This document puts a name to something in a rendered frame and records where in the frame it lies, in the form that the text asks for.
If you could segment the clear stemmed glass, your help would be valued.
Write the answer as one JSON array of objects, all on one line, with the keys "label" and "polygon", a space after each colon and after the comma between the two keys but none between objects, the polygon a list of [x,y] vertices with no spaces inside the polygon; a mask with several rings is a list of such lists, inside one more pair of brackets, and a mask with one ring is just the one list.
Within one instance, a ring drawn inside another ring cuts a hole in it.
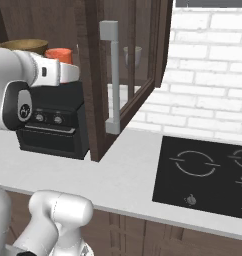
[{"label": "clear stemmed glass", "polygon": [[[125,59],[125,67],[128,69],[128,47],[123,48],[124,59]],[[142,47],[136,46],[135,47],[135,69],[139,68],[140,61],[141,61],[141,54],[142,54]]]}]

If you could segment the black toaster oven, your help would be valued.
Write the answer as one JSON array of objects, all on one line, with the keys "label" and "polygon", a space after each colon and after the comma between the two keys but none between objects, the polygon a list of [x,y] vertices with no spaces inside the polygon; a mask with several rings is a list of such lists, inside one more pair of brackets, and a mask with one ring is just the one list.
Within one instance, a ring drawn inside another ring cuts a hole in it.
[{"label": "black toaster oven", "polygon": [[20,149],[83,159],[89,139],[82,83],[35,87],[31,95],[31,118],[16,132]]}]

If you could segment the black hob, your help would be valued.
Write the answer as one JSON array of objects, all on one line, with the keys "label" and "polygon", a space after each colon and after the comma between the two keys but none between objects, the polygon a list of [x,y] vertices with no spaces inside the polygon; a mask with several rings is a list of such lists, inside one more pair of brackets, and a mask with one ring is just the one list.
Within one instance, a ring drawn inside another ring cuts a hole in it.
[{"label": "black hob", "polygon": [[242,146],[163,137],[152,200],[242,219]]}]

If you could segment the grey range hood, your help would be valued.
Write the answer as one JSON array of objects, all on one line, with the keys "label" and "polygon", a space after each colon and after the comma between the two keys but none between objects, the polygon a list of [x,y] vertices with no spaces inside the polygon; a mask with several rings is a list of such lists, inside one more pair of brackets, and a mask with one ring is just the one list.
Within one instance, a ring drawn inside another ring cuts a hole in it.
[{"label": "grey range hood", "polygon": [[176,0],[179,8],[242,8],[242,0]]}]

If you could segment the dark wood glass cabinet door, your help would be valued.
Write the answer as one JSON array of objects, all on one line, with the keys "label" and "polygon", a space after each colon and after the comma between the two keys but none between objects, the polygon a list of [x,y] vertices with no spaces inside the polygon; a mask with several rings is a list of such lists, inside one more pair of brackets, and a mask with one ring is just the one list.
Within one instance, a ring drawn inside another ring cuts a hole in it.
[{"label": "dark wood glass cabinet door", "polygon": [[90,156],[100,161],[120,133],[146,101],[152,91],[161,86],[165,72],[173,0],[152,0],[149,43],[148,79],[139,89],[135,82],[136,1],[128,7],[128,102],[113,108],[108,117],[107,69],[103,63],[103,0],[75,0],[74,15],[82,72]]}]

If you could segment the dark wood wall cabinet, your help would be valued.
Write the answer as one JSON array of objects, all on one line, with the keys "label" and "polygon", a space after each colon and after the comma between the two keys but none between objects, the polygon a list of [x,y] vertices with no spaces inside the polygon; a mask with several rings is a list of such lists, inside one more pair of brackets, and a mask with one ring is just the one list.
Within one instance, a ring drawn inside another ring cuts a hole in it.
[{"label": "dark wood wall cabinet", "polygon": [[[15,39],[42,39],[49,47],[74,48],[82,0],[0,0],[0,43]],[[0,86],[20,80],[17,67],[0,48]]]}]

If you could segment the brown base cabinets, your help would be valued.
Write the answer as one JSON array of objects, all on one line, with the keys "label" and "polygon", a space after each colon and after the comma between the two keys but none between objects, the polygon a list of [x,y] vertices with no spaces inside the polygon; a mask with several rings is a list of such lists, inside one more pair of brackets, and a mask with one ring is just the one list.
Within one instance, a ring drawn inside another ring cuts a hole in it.
[{"label": "brown base cabinets", "polygon": [[82,228],[96,256],[242,256],[242,219],[151,201],[148,192],[96,191]]}]

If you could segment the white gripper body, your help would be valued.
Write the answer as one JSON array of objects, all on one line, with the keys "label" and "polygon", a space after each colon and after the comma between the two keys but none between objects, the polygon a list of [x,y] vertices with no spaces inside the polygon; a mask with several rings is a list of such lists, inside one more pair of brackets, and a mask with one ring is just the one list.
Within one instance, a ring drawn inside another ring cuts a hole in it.
[{"label": "white gripper body", "polygon": [[80,78],[80,68],[76,65],[60,63],[60,82],[70,83],[78,81]]}]

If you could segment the brown wooden bowl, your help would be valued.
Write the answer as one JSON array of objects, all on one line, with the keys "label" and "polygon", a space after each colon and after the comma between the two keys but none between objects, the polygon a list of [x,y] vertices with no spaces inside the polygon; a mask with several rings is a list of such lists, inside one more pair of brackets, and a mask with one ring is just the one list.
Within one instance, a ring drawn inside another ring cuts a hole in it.
[{"label": "brown wooden bowl", "polygon": [[43,55],[48,48],[48,42],[42,39],[20,39],[0,43],[0,48],[23,50]]}]

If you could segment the orange bowl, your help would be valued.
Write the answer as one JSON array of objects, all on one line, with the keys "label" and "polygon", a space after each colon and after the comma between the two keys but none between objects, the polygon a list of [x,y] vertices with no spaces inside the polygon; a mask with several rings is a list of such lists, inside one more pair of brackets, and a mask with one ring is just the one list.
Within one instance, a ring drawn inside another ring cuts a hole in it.
[{"label": "orange bowl", "polygon": [[73,63],[72,50],[69,48],[50,48],[45,52],[45,57],[51,62]]}]

